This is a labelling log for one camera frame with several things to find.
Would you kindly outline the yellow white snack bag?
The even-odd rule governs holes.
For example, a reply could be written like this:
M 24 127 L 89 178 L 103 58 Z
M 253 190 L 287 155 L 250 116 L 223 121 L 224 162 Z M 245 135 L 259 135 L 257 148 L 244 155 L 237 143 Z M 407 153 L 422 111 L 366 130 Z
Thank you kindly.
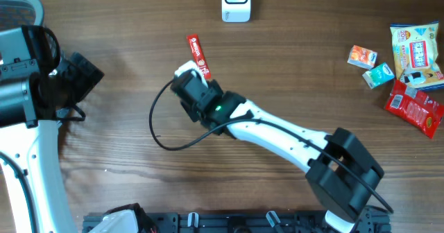
M 428 24 L 391 24 L 396 78 L 421 91 L 443 88 L 438 58 L 438 21 Z

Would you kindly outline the red coffee stick sachet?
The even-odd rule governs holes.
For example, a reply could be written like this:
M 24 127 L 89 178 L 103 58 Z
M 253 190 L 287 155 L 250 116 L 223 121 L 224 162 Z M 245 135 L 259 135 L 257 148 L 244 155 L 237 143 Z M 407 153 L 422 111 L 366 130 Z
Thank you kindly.
M 206 80 L 209 80 L 211 78 L 211 72 L 207 65 L 207 60 L 205 59 L 198 35 L 188 35 L 187 41 L 190 45 L 191 53 L 194 57 L 194 61 L 197 64 L 198 69 L 203 74 L 204 78 Z

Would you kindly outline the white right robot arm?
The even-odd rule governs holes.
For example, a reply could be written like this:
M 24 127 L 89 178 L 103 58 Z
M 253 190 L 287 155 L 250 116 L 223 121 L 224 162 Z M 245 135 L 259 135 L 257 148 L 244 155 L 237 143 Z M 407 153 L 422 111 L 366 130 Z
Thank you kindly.
M 177 70 L 171 90 L 191 120 L 210 133 L 257 144 L 302 170 L 327 210 L 325 222 L 337 232 L 356 229 L 384 172 L 353 133 L 337 128 L 328 134 L 292 124 L 223 91 L 214 80 L 207 82 L 195 69 Z

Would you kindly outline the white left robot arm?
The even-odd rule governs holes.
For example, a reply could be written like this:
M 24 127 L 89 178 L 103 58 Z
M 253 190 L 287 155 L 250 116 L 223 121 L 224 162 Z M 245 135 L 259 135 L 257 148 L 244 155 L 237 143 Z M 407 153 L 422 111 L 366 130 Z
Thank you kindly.
M 103 76 L 79 53 L 64 58 L 49 28 L 1 33 L 1 168 L 17 232 L 77 230 L 60 170 L 59 129 L 85 120 L 79 103 Z

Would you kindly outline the teal Kleenex tissue pack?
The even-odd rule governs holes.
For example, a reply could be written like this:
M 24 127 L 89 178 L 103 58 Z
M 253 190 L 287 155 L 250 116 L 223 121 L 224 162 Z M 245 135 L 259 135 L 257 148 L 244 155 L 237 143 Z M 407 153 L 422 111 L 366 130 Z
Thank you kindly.
M 395 78 L 395 74 L 392 72 L 391 68 L 384 62 L 381 65 L 374 67 L 371 70 L 366 71 L 362 77 L 366 81 L 367 85 L 374 89 L 387 83 Z

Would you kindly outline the red Hacks candy bag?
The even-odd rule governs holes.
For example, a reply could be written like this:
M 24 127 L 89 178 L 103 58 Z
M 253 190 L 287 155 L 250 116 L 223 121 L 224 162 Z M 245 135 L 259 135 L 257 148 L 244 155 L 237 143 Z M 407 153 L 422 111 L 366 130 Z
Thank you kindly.
M 384 109 L 417 127 L 430 139 L 443 118 L 443 105 L 399 80 L 394 82 Z

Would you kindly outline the orange small carton box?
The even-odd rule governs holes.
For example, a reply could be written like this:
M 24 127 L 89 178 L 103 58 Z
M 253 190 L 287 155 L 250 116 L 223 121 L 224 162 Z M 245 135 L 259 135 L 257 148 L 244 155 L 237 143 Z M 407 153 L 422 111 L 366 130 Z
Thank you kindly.
M 376 59 L 377 52 L 354 45 L 350 50 L 347 63 L 364 69 L 372 69 Z

